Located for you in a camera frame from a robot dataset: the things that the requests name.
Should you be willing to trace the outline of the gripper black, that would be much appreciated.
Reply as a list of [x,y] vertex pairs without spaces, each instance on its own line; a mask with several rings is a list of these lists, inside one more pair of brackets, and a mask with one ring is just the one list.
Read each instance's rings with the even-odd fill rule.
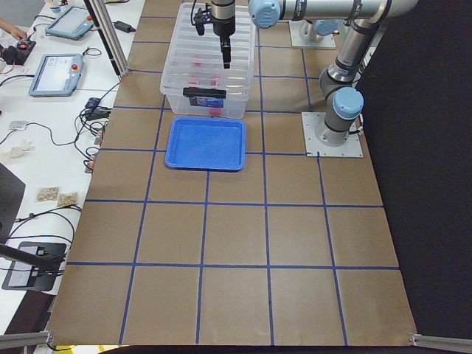
[[210,19],[213,31],[220,37],[223,67],[231,65],[230,37],[235,33],[235,0],[211,0]]

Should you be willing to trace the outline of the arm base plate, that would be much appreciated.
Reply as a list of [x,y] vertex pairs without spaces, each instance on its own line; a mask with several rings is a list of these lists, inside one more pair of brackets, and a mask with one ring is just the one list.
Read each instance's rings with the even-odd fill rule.
[[335,49],[337,20],[290,21],[291,46],[301,49]]
[[335,132],[325,125],[325,112],[302,112],[305,155],[308,157],[364,157],[358,126],[353,122],[348,131]]

